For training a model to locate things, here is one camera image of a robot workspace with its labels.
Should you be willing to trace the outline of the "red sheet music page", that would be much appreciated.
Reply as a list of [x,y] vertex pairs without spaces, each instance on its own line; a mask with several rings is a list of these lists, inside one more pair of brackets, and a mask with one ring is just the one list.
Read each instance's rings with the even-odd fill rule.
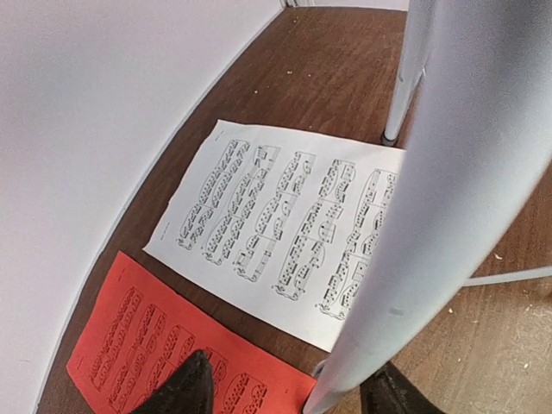
[[216,413],[299,413],[316,381],[231,332],[118,253],[66,370],[96,413],[129,413],[194,351]]

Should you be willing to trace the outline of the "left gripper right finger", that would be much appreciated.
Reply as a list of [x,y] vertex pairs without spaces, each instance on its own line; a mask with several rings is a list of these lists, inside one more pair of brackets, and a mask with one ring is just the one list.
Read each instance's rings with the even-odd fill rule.
[[444,414],[390,361],[360,386],[361,412],[367,414]]

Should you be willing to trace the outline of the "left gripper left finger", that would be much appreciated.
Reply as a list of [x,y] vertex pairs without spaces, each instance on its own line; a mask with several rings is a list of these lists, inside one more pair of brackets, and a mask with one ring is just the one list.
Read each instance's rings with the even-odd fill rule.
[[199,349],[141,403],[136,412],[210,414],[214,412],[214,393],[212,366],[207,354]]

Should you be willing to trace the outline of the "white perforated music stand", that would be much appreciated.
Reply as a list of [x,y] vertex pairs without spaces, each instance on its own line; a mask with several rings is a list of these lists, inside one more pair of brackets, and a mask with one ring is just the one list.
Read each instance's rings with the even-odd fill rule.
[[304,411],[335,405],[458,292],[551,160],[551,4],[444,1],[379,241]]

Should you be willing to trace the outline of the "white sheet music page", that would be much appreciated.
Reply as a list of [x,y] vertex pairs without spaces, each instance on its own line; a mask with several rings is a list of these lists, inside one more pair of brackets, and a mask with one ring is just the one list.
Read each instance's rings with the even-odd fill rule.
[[328,352],[372,260],[404,156],[392,147],[220,120],[145,251]]

